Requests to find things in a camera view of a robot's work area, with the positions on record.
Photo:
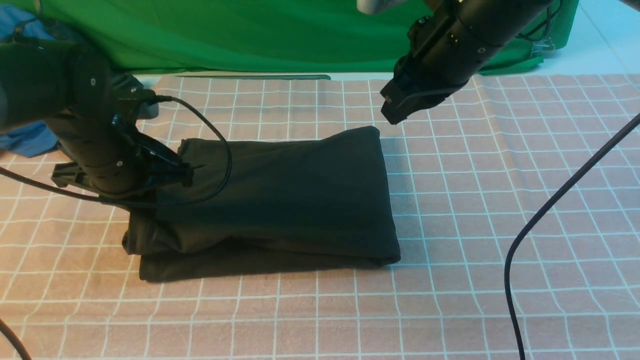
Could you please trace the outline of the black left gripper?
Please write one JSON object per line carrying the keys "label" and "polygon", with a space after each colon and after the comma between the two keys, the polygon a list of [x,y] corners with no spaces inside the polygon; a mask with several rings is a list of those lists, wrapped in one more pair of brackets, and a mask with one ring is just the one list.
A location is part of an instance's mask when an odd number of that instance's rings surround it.
{"label": "black left gripper", "polygon": [[190,187],[194,167],[114,112],[60,114],[45,121],[70,157],[51,180],[104,198],[137,198],[158,188]]}

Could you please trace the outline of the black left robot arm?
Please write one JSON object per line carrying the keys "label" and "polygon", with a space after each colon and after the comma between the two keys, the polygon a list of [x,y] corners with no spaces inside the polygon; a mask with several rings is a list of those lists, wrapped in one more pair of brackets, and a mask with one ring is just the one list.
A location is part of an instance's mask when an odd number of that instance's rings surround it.
{"label": "black left robot arm", "polygon": [[37,40],[1,46],[1,132],[42,121],[71,162],[58,164],[55,190],[74,186],[108,199],[132,199],[193,183],[194,168],[137,128],[152,89],[115,88],[108,60],[80,44]]}

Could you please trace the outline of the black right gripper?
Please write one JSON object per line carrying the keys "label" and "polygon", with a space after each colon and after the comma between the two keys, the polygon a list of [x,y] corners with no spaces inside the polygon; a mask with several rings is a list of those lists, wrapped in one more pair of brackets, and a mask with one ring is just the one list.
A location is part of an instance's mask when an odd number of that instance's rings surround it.
{"label": "black right gripper", "polygon": [[463,88],[506,42],[503,0],[442,0],[407,32],[409,51],[380,91],[391,125],[432,109]]}

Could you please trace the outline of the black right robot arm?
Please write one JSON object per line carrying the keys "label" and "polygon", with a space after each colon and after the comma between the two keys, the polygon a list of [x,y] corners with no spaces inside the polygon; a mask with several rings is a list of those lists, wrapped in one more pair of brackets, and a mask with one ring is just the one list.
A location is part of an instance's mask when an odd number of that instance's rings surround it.
{"label": "black right robot arm", "polygon": [[462,89],[550,0],[444,0],[407,32],[409,51],[382,88],[391,125],[433,109]]}

